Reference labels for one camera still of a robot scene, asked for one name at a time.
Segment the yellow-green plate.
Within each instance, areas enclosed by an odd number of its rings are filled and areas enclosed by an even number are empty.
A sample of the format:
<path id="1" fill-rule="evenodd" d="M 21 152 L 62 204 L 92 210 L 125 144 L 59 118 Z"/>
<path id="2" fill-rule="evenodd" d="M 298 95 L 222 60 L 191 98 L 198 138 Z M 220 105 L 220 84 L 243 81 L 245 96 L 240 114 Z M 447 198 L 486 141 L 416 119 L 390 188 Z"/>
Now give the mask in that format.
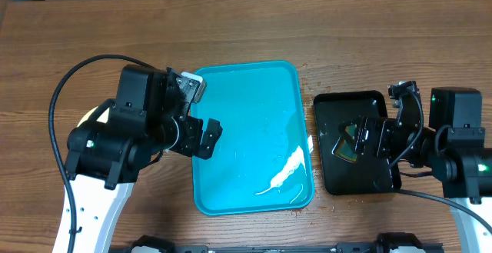
<path id="1" fill-rule="evenodd" d="M 105 124 L 108 121 L 108 116 L 109 107 L 94 107 L 81 118 L 77 126 L 80 127 L 84 122 L 92 119 Z"/>

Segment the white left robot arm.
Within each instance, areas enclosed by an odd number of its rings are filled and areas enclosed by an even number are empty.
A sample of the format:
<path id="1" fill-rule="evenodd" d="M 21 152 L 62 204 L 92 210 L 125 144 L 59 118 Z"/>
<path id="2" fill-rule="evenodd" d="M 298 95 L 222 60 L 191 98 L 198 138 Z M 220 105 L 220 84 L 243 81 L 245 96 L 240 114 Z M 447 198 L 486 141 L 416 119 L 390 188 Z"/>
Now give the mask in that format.
<path id="1" fill-rule="evenodd" d="M 126 65 L 114 99 L 86 114 L 67 141 L 64 212 L 55 252 L 107 252 L 140 170 L 167 151 L 204 160 L 222 133 L 219 121 L 191 117 L 206 81 L 171 68 Z"/>

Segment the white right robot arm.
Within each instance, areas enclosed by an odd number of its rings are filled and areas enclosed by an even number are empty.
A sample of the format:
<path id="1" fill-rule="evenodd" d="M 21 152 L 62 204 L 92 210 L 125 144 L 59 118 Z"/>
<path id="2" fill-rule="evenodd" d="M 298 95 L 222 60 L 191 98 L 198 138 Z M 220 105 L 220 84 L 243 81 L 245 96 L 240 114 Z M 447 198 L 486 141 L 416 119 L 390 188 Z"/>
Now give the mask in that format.
<path id="1" fill-rule="evenodd" d="M 420 90 L 413 81 L 391 85 L 395 118 L 357 115 L 338 126 L 333 155 L 353 165 L 365 161 L 366 187 L 438 201 L 451 207 L 465 252 L 491 250 L 491 150 L 481 125 L 482 96 L 475 88 L 438 87 L 430 95 L 424 120 Z M 436 197 L 401 187 L 397 165 L 425 168 L 441 184 Z"/>

